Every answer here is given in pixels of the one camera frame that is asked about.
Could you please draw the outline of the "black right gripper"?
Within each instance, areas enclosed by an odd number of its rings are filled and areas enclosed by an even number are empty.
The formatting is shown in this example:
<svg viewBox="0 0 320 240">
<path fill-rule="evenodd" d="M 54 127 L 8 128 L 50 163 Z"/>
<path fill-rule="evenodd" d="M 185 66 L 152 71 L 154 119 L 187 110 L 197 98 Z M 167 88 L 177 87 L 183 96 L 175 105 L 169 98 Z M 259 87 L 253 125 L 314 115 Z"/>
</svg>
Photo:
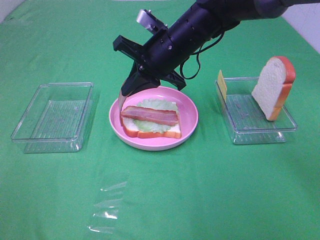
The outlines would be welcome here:
<svg viewBox="0 0 320 240">
<path fill-rule="evenodd" d="M 134 60 L 129 77 L 121 87 L 121 95 L 129 97 L 157 88 L 160 80 L 171 83 L 178 90 L 183 89 L 186 82 L 175 68 L 214 34 L 213 24 L 179 24 L 160 30 L 144 45 L 119 35 L 113 42 L 113 49 Z"/>
</svg>

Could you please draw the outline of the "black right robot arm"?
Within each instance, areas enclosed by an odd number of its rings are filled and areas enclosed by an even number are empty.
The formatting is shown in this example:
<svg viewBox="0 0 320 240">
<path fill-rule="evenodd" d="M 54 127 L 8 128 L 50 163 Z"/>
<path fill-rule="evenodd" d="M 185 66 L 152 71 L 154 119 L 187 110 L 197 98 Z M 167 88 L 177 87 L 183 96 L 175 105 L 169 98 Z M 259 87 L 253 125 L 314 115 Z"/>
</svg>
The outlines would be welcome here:
<svg viewBox="0 0 320 240">
<path fill-rule="evenodd" d="M 201 52 L 210 39 L 221 40 L 224 33 L 245 20 L 273 19 L 281 16 L 290 3 L 285 0 L 197 0 L 179 19 L 167 27 L 149 10 L 142 9 L 137 22 L 152 33 L 143 45 L 123 36 L 113 42 L 113 49 L 133 59 L 129 76 L 120 94 L 129 97 L 157 88 L 161 80 L 186 86 L 186 77 L 175 69 L 191 55 Z"/>
</svg>

